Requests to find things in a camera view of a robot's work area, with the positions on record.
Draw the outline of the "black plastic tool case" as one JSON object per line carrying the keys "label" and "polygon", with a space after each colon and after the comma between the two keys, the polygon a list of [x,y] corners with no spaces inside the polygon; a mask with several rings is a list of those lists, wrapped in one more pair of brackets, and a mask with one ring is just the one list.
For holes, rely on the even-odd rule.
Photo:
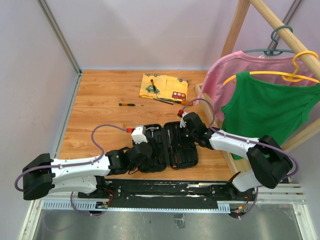
{"label": "black plastic tool case", "polygon": [[145,125],[145,136],[152,154],[138,165],[142,173],[162,172],[166,167],[174,170],[192,168],[198,164],[197,147],[187,128],[179,121]]}

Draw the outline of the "black handled screwdriver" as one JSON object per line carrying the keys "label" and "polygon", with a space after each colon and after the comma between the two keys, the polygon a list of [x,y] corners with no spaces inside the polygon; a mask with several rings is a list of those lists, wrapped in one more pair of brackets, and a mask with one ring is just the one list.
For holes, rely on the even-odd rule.
{"label": "black handled screwdriver", "polygon": [[169,129],[167,130],[167,133],[168,133],[169,145],[170,145],[170,148],[169,148],[170,164],[171,164],[171,166],[173,168],[176,168],[177,167],[176,156],[175,156],[175,151],[174,151],[173,146],[172,146],[171,134],[170,134],[170,130]]}

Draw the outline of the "claw hammer black grip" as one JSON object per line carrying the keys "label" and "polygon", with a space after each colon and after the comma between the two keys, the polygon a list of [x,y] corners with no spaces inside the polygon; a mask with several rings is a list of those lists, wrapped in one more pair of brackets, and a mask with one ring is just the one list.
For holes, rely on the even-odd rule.
{"label": "claw hammer black grip", "polygon": [[147,127],[145,132],[147,140],[148,141],[151,139],[157,140],[159,132],[160,132],[160,128],[158,126]]}

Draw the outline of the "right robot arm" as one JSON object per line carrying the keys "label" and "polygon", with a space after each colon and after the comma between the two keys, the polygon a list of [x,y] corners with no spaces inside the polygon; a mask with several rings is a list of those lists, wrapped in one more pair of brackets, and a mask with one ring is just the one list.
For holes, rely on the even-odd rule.
{"label": "right robot arm", "polygon": [[206,127],[195,112],[183,112],[180,127],[187,128],[189,135],[202,148],[229,152],[248,160],[250,170],[236,173],[226,188],[232,200],[240,199],[245,191],[264,186],[274,189],[293,169],[292,159],[270,136],[262,138],[242,137],[218,128]]}

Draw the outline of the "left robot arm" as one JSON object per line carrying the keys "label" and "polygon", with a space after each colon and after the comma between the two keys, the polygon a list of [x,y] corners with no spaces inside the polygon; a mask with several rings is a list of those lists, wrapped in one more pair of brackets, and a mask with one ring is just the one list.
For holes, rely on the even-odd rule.
{"label": "left robot arm", "polygon": [[93,194],[101,198],[107,193],[107,185],[99,180],[100,177],[133,171],[152,153],[152,146],[146,142],[71,161],[42,153],[22,170],[23,199],[37,200],[60,192]]}

